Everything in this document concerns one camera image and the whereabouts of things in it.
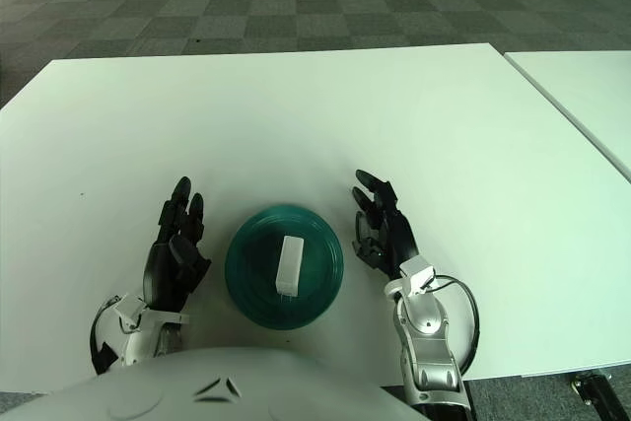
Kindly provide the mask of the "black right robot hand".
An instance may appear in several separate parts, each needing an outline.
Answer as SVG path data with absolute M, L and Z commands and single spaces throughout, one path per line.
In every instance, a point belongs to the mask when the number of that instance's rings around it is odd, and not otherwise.
M 419 254 L 411 226 L 397 207 L 398 198 L 389 181 L 363 170 L 357 170 L 355 176 L 373 197 L 358 186 L 352 188 L 359 207 L 353 249 L 364 263 L 394 280 L 399 276 L 400 265 Z

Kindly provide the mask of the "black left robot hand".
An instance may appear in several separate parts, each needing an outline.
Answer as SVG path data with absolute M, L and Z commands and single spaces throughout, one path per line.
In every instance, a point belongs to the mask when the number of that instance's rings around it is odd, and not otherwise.
M 208 271 L 211 260 L 198 243 L 204 232 L 204 201 L 182 177 L 162 208 L 159 231 L 143 272 L 143 300 L 149 309 L 178 313 Z

